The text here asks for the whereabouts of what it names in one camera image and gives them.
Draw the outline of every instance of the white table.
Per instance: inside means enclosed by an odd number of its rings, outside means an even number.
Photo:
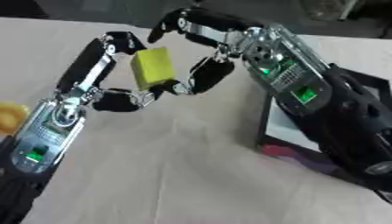
[[[145,39],[149,32],[9,18],[0,27],[0,101],[32,107],[92,38],[121,30]],[[392,78],[392,42],[304,39],[326,60]],[[170,49],[179,77],[212,51],[177,34],[156,46]],[[122,58],[107,87],[135,85],[128,63]],[[24,223],[390,223],[392,207],[372,192],[251,150],[263,94],[238,66],[206,94],[166,94],[131,114],[91,110]]]

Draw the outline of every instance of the yellow cube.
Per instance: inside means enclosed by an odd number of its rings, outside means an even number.
[[[139,90],[145,90],[174,77],[166,47],[138,51],[130,62]]]

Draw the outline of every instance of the robotic hand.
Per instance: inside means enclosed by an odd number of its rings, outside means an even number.
[[[392,201],[392,113],[349,72],[326,64],[280,24],[258,24],[198,7],[175,10],[153,29],[216,48],[191,70],[189,94],[203,93],[241,58],[250,75],[337,165]]]
[[[83,129],[86,106],[135,111],[150,93],[100,88],[117,53],[145,49],[130,32],[112,31],[91,41],[59,80],[53,97],[41,100],[23,126],[0,143],[0,222],[19,223],[45,189],[68,146]]]

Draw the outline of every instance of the gray floor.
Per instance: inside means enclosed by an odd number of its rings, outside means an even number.
[[[300,0],[206,1],[203,7],[244,18],[276,21],[295,33],[375,38],[381,29],[371,20],[323,22],[308,18]],[[37,0],[54,19],[152,27],[167,12],[189,0]]]

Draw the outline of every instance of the screw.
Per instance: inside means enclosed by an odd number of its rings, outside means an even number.
[[[165,31],[165,30],[166,30],[166,24],[165,24],[165,23],[162,23],[162,24],[161,24],[161,30],[162,30],[162,31]]]
[[[129,47],[129,48],[135,48],[135,43],[133,42],[132,39],[129,39],[129,40],[128,40],[128,47]]]
[[[114,45],[109,45],[108,46],[108,53],[109,54],[115,54],[116,53],[116,47]]]
[[[181,18],[178,19],[178,27],[181,30],[184,30],[186,28],[186,25],[187,25],[187,22],[186,22],[186,20],[184,18],[181,17]]]

